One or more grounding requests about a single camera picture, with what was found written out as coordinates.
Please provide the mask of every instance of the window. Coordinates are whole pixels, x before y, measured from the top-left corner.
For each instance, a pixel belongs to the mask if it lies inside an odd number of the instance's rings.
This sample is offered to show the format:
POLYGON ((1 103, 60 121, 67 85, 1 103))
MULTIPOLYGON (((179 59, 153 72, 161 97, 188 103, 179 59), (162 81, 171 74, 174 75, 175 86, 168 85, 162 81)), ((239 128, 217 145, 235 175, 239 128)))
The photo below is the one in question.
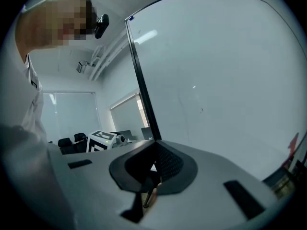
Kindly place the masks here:
POLYGON ((141 100, 140 94, 138 94, 136 96, 136 100, 137 100, 138 107, 139 107, 139 110, 140 110, 140 113, 141 113, 141 117, 142 117, 142 120, 143 120, 143 123, 144 123, 144 127, 147 128, 147 127, 149 127, 149 125, 148 125, 148 122, 147 122, 147 117, 145 115, 144 106, 143 106, 143 102, 141 100))
POLYGON ((88 135, 100 129, 95 93, 44 92, 42 123, 47 140, 57 144, 59 139, 74 134, 88 135))

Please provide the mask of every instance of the office chair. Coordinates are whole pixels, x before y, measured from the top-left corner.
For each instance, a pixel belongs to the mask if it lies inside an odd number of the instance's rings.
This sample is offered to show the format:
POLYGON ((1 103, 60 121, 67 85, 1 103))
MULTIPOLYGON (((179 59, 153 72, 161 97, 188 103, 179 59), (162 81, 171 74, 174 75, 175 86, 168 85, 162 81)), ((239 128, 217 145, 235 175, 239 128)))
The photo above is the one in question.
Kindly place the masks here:
POLYGON ((78 133, 74 135, 75 143, 74 149, 75 153, 86 152, 87 136, 84 133, 78 133))
POLYGON ((69 138, 60 139, 58 141, 58 146, 59 146, 59 149, 61 150, 61 153, 63 155, 76 153, 75 149, 73 147, 73 144, 71 142, 71 139, 69 139, 69 138))

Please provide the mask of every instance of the black rectangular slot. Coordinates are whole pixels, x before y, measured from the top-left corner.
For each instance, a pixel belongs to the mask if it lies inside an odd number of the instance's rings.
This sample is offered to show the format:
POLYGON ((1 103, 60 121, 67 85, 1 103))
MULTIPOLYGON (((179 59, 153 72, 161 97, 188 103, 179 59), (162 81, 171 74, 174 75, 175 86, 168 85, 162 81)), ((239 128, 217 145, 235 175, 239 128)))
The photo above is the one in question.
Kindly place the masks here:
POLYGON ((224 186, 248 219, 265 210, 238 181, 226 182, 224 186))
POLYGON ((78 167, 81 167, 81 166, 88 165, 90 163, 92 163, 92 161, 85 159, 85 160, 81 160, 81 161, 77 161, 77 162, 68 163, 68 166, 71 169, 74 169, 74 168, 78 168, 78 167))

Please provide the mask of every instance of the red object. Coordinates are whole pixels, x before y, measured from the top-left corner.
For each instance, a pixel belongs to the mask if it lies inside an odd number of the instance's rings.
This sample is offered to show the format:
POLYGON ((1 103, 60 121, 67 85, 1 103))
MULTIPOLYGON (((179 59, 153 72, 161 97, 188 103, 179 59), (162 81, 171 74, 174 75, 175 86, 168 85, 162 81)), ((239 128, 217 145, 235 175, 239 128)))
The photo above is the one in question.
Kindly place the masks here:
POLYGON ((288 146, 288 149, 290 149, 289 157, 291 157, 293 155, 293 153, 295 152, 295 146, 296 146, 297 138, 298 138, 298 133, 294 136, 294 138, 291 140, 291 142, 288 146))

